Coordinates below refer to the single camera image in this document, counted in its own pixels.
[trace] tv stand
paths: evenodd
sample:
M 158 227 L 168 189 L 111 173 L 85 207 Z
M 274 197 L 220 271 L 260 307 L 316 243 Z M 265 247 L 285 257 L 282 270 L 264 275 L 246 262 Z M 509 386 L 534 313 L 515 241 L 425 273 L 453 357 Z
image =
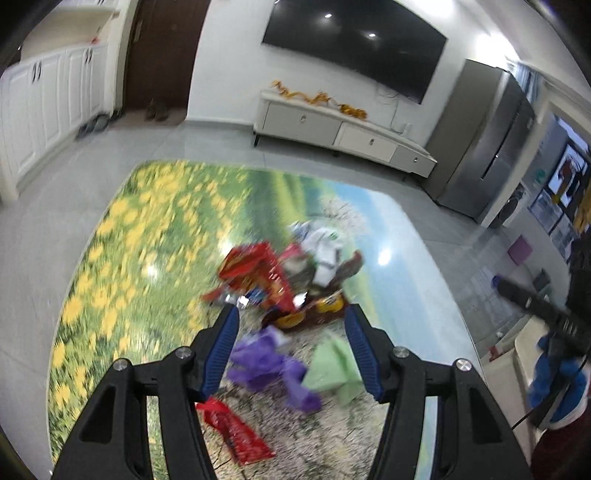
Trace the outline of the tv stand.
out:
M 260 136 L 286 138 L 389 165 L 428 177 L 437 161 L 410 140 L 379 125 L 325 106 L 288 100 L 262 92 L 253 125 L 254 146 Z

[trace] purple plastic bag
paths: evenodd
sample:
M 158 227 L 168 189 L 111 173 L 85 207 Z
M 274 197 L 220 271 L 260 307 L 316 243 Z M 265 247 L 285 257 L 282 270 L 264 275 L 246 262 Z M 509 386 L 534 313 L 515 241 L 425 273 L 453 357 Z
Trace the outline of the purple plastic bag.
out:
M 288 405 L 305 412 L 320 410 L 320 396 L 301 386 L 306 365 L 277 353 L 282 333 L 275 330 L 275 327 L 267 327 L 235 345 L 230 355 L 235 366 L 228 369 L 228 378 L 254 392 L 281 379 L 287 390 Z

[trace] wall-mounted tv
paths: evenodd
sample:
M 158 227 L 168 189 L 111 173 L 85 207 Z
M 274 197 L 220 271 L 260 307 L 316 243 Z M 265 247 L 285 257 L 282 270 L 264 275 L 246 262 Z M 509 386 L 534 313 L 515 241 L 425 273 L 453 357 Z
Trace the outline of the wall-mounted tv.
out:
M 263 38 L 345 66 L 417 103 L 446 41 L 394 0 L 278 0 Z

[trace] refrigerator door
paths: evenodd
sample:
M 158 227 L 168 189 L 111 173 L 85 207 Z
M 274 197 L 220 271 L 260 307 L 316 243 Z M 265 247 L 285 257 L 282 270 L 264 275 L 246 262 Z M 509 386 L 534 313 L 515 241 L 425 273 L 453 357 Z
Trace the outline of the refrigerator door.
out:
M 535 113 L 530 103 L 524 99 L 519 112 L 513 120 L 513 126 L 509 130 L 507 138 L 503 142 L 499 153 L 491 163 L 490 167 L 485 171 L 480 181 L 480 187 L 483 191 L 483 196 L 489 198 L 482 210 L 475 216 L 477 221 L 481 221 L 486 212 L 488 205 L 496 199 L 502 186 L 508 180 L 509 175 L 515 168 L 515 163 L 519 158 L 519 154 L 527 140 L 530 130 L 534 125 Z
M 496 196 L 491 194 L 492 186 L 483 188 L 483 181 L 496 160 L 501 145 L 507 138 L 513 121 L 525 95 L 519 84 L 510 75 L 504 78 L 505 86 L 501 90 L 496 108 L 485 120 L 480 137 L 468 149 L 458 168 L 452 175 L 445 191 L 437 199 L 440 205 L 476 219 L 486 205 Z

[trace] stainless steel refrigerator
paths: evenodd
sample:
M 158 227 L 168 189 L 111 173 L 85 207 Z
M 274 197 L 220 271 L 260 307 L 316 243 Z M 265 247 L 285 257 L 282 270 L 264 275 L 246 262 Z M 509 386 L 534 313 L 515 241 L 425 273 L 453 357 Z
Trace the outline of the stainless steel refrigerator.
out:
M 511 174 L 534 120 L 510 73 L 466 60 L 426 146 L 437 166 L 425 191 L 479 222 Z

